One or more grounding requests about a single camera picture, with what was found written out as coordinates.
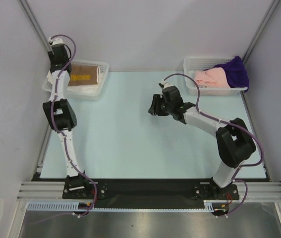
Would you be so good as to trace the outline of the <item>yellow patterned towel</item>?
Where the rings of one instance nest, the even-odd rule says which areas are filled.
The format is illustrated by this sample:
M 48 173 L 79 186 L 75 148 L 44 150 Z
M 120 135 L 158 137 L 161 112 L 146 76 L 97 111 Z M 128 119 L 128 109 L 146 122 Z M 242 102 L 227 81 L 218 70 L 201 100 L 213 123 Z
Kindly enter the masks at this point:
M 69 86 L 82 86 L 97 84 L 100 68 L 90 65 L 74 65 L 70 75 Z

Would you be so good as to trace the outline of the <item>white towel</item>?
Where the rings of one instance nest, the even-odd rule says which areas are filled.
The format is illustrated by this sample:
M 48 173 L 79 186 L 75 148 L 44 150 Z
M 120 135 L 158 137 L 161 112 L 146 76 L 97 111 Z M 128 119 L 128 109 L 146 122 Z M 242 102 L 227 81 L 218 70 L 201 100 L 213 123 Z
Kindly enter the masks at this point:
M 82 85 L 82 86 L 68 86 L 67 89 L 68 89 L 68 92 L 75 93 L 75 94 L 92 95 L 92 94 L 96 94 L 100 90 L 103 80 L 104 80 L 104 74 L 99 73 L 98 78 L 97 78 L 97 84 Z M 43 83 L 42 89 L 44 91 L 51 92 L 52 83 L 53 83 L 53 77 L 52 77 L 51 73 L 49 72 Z

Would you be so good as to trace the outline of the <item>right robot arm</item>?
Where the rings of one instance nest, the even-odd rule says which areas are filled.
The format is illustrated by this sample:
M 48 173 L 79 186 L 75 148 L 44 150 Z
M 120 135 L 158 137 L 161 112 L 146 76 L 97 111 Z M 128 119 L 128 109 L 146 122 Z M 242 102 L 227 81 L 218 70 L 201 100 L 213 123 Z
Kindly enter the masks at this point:
M 256 151 L 252 136 L 240 118 L 224 122 L 198 110 L 198 105 L 185 103 L 177 87 L 159 84 L 160 94 L 153 95 L 148 113 L 153 116 L 172 116 L 174 120 L 194 126 L 213 136 L 221 163 L 213 176 L 210 195 L 222 199 L 227 195 L 227 186 L 234 180 L 237 170 Z

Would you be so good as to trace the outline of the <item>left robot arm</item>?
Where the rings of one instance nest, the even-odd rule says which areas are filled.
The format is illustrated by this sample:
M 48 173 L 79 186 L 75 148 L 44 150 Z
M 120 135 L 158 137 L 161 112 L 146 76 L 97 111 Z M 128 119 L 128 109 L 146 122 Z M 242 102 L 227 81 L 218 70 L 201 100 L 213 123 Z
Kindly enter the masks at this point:
M 85 183 L 82 170 L 73 144 L 73 129 L 77 126 L 77 118 L 67 99 L 67 87 L 70 81 L 71 64 L 66 45 L 52 43 L 48 52 L 50 59 L 50 76 L 52 77 L 52 92 L 49 100 L 43 103 L 43 110 L 52 130 L 61 141 L 66 160 L 65 189 L 74 192 L 79 198 L 86 198 L 91 192 L 89 184 Z

